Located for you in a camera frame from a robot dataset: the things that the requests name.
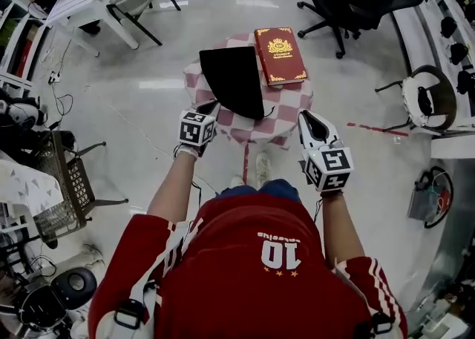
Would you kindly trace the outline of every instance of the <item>gray floor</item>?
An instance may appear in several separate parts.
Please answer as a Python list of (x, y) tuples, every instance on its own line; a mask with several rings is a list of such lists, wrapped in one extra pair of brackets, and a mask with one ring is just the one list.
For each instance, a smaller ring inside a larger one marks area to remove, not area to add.
[[(291, 27), (297, 32), (321, 20), (312, 11), (297, 8), (297, 1), (302, 0), (177, 1), (181, 12), (169, 0), (157, 0), (157, 10), (140, 19), (163, 42), (162, 47), (126, 25), (140, 43), (138, 50), (131, 50), (107, 28), (94, 39), (85, 36), (100, 50), (99, 58), (74, 44), (68, 48), (56, 95), (70, 93), (74, 104), (63, 119), (62, 129), (74, 132), (80, 148), (95, 142), (108, 143), (107, 148), (98, 148), (85, 157), (94, 190), (98, 197), (126, 196), (130, 203), (98, 208), (86, 229), (60, 240), (60, 250), (45, 249), (45, 253), (67, 257), (78, 250), (82, 241), (92, 241), (102, 250), (106, 262), (110, 260), (126, 223), (132, 214), (147, 209), (170, 167), (169, 154), (177, 144), (178, 116), (190, 106), (183, 88), (183, 69), (198, 57), (199, 50), (259, 27)], [(298, 39), (314, 87), (312, 110), (337, 126), (352, 151), (356, 169), (345, 191), (350, 213), (365, 251), (381, 261), (397, 295), (407, 280), (413, 249), (419, 247), (422, 236), (422, 226), (408, 220), (406, 213), (413, 181), (430, 157), (430, 137), (411, 135), (399, 139), (359, 127), (383, 128), (407, 118), (398, 89), (381, 95), (374, 92), (374, 88), (405, 76), (389, 17), (381, 20), (378, 30), (364, 31), (358, 41), (350, 38), (344, 42), (347, 55), (337, 60), (331, 29)], [(59, 68), (68, 40), (60, 33), (54, 37), (50, 33), (45, 49), (50, 45), (51, 53), (38, 67), (36, 79), (52, 122), (58, 116), (45, 74), (47, 68)], [(261, 149), (250, 148), (251, 181), (254, 159)], [(288, 151), (265, 149), (272, 160), (273, 176), (285, 177), (294, 184), (313, 215), (318, 195), (306, 185), (300, 172), (298, 135), (292, 137)], [(243, 147), (216, 137), (197, 164), (203, 200), (225, 188), (234, 175), (242, 174), (243, 154)], [(197, 193), (193, 191), (189, 216), (193, 217), (196, 211)]]

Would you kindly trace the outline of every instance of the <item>round table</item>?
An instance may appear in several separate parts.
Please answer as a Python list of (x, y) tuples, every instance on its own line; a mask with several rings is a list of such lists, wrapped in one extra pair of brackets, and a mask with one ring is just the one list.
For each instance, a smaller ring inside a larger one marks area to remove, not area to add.
[[(224, 47), (254, 46), (254, 33), (236, 34), (213, 46)], [(269, 142), (283, 149), (289, 148), (288, 139), (297, 126), (300, 109), (309, 109), (312, 105), (313, 89), (308, 79), (299, 83), (268, 87), (263, 74), (261, 60), (256, 50), (264, 113), (274, 111), (261, 121), (247, 119), (221, 107), (217, 118), (217, 130), (225, 134), (229, 141), (241, 145), (252, 142)], [(201, 70), (200, 60), (191, 63), (185, 70), (186, 90), (192, 103), (205, 102), (214, 98), (214, 94)]]

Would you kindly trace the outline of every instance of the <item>red line on floor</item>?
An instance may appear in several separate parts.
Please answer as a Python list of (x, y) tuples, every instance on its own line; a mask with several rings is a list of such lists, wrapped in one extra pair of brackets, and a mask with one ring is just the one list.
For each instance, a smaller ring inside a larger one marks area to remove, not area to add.
[(243, 162), (243, 181), (247, 184), (247, 167), (249, 164), (249, 144), (244, 148), (244, 162)]
[(409, 135), (406, 134), (405, 132), (399, 132), (399, 131), (388, 131), (388, 132), (383, 132), (383, 128), (378, 128), (378, 127), (370, 127), (369, 125), (363, 125), (363, 124), (355, 124), (354, 122), (348, 122), (347, 123), (347, 126), (348, 127), (360, 127), (360, 128), (364, 128), (364, 129), (367, 129), (369, 131), (375, 131), (375, 132), (381, 132), (383, 134), (393, 134), (395, 136), (404, 136), (404, 137), (408, 137)]

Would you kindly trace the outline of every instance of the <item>red shirt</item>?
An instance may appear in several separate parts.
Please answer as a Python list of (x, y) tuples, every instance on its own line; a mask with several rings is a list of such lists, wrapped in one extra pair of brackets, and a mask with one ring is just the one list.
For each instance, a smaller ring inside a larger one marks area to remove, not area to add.
[[(91, 304), (91, 339), (173, 230), (159, 217), (132, 218)], [(406, 338), (377, 261), (360, 257), (338, 269), (362, 295), (326, 267), (302, 204), (266, 194), (208, 201), (189, 237), (152, 274), (159, 281), (155, 338), (353, 338), (357, 325), (370, 322), (369, 308), (394, 319), (394, 337)]]

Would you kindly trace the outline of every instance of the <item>white table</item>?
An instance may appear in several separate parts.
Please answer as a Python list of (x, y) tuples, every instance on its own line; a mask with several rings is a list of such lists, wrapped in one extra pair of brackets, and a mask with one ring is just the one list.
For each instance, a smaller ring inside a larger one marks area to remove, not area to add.
[(107, 11), (106, 5), (111, 0), (58, 0), (51, 10), (45, 24), (55, 27), (60, 32), (69, 36), (78, 45), (95, 56), (99, 51), (77, 35), (72, 34), (72, 27), (80, 27), (96, 20), (104, 21), (120, 38), (132, 49), (137, 49), (139, 44), (127, 30)]

